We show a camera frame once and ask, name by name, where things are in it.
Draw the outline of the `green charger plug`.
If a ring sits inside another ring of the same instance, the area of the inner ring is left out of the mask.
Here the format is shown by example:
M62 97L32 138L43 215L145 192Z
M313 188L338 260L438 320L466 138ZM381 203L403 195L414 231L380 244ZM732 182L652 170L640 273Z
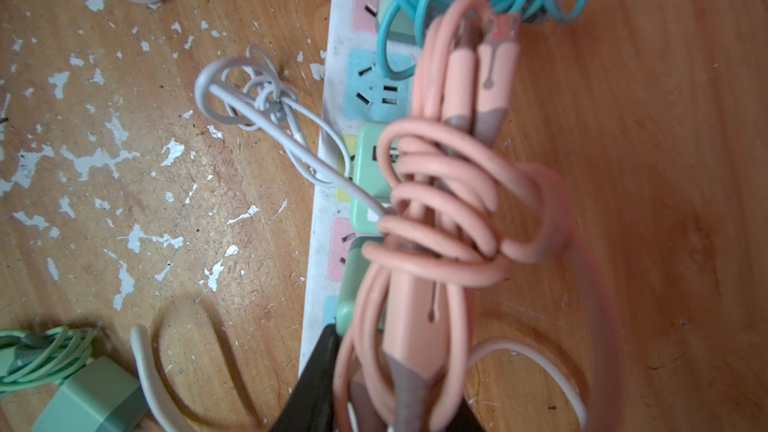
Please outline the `green charger plug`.
M140 381L107 357L67 379L34 431L131 431L148 413Z
M368 122L357 134L353 182L383 205L390 204L391 188L381 173L376 157L377 143L388 126L383 122ZM350 201L350 224L360 234L379 235L378 216L357 198Z
M384 238L381 236L369 236L355 238L351 243L346 256L344 275L335 312L335 326L339 336L343 336L349 329L354 316L358 291L370 266L369 260L362 254L362 247L368 242L382 243L383 241Z

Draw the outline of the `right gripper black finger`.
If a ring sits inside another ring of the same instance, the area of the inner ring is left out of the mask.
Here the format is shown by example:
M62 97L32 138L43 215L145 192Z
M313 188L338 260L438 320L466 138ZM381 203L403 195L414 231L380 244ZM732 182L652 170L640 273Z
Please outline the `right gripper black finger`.
M270 432L334 430L332 383L340 342L335 326L326 325Z

